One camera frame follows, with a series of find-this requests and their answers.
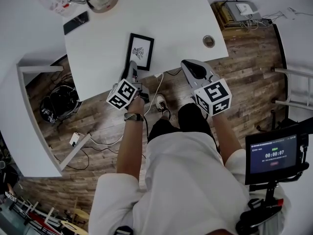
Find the sneaker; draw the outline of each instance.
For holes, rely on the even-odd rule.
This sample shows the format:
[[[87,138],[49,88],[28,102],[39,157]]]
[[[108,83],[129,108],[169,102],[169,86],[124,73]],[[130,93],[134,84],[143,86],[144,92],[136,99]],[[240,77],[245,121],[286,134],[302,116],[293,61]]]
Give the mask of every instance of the sneaker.
[[[162,94],[156,95],[156,107],[159,112],[162,112],[162,116],[166,116],[168,119],[171,118],[171,112],[168,109],[165,97]]]

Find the wristwatch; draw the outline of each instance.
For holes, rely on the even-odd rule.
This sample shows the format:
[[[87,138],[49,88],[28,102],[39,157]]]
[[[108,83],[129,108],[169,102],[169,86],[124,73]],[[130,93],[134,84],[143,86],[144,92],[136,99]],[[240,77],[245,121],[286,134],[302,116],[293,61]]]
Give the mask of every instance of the wristwatch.
[[[126,120],[143,121],[143,115],[125,113],[124,114],[124,121],[126,121]]]

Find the smartphone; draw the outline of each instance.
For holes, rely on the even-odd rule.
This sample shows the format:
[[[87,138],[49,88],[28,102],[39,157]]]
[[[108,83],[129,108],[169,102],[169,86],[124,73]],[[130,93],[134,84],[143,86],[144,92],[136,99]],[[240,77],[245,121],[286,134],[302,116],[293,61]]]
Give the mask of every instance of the smartphone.
[[[63,25],[64,35],[69,34],[71,31],[87,22],[89,22],[89,16],[88,11],[85,11],[77,17],[73,18],[71,21],[68,21],[65,25]]]

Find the red object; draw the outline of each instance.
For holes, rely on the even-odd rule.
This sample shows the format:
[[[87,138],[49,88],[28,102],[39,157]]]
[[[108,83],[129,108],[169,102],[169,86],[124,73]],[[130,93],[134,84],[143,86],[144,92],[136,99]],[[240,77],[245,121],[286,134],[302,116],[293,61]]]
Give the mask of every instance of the red object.
[[[283,206],[283,204],[284,204],[284,199],[283,198],[277,200],[277,205],[278,206]]]
[[[42,227],[44,227],[45,229],[47,229],[48,231],[54,233],[54,234],[59,234],[59,232],[57,232],[56,230],[54,230],[53,228],[49,227],[47,224],[45,224],[45,220],[40,217],[39,215],[29,212],[28,216],[30,216],[33,220],[35,220],[36,222],[38,222]]]

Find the digital display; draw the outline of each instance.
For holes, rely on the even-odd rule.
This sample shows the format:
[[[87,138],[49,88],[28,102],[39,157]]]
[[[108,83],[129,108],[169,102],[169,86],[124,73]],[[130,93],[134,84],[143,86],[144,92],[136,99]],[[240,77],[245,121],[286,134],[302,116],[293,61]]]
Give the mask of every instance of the digital display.
[[[285,169],[296,164],[297,136],[250,145],[250,173]]]

